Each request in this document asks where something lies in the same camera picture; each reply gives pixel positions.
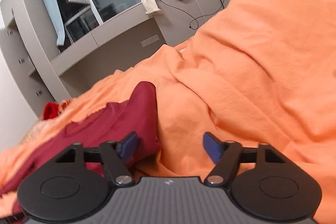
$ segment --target ribbed rubber surface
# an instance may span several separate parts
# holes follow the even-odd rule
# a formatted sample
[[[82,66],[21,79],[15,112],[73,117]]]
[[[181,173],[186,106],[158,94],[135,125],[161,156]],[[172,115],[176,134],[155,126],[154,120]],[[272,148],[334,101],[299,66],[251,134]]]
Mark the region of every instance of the ribbed rubber surface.
[[[26,224],[39,224],[28,220]],[[115,191],[98,213],[78,224],[265,224],[240,211],[225,191],[191,178],[142,178]],[[296,224],[316,224],[306,219]]]

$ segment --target cabinet door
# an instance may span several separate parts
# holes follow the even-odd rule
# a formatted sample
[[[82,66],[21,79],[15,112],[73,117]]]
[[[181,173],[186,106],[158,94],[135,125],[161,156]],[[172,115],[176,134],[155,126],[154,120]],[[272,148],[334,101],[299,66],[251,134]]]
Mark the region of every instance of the cabinet door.
[[[4,24],[7,27],[14,19],[12,0],[1,0],[0,8]]]
[[[17,29],[0,30],[0,47],[13,78],[32,110],[40,116],[54,98],[37,71],[33,71],[28,52]]]

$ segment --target orange blanket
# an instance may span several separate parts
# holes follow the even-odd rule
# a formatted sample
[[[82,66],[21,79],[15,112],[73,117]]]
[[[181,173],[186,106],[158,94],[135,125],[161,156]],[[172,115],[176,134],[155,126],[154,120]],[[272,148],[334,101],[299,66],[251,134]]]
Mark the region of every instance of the orange blanket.
[[[75,99],[38,140],[0,156],[0,187],[38,145],[139,81],[157,88],[161,153],[136,165],[152,176],[201,176],[211,131],[245,146],[269,142],[320,183],[320,224],[336,223],[336,0],[231,0],[181,54],[162,46]]]

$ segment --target dark red cloth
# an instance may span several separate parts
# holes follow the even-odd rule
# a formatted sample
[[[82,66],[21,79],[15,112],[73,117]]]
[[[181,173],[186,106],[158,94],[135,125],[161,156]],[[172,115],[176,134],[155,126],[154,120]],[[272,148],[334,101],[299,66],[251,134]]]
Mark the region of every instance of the dark red cloth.
[[[58,117],[58,103],[47,103],[43,110],[43,120]]]
[[[0,190],[0,195],[15,191],[20,182],[41,167],[63,149],[75,142],[83,147],[97,147],[105,141],[120,141],[131,131],[140,138],[140,144],[128,162],[130,167],[136,161],[160,151],[157,140],[158,113],[155,86],[150,82],[140,82],[130,99],[123,103],[108,103],[106,107],[82,122],[72,122],[47,143],[36,149],[16,175]],[[87,163],[86,167],[102,175],[101,166]]]

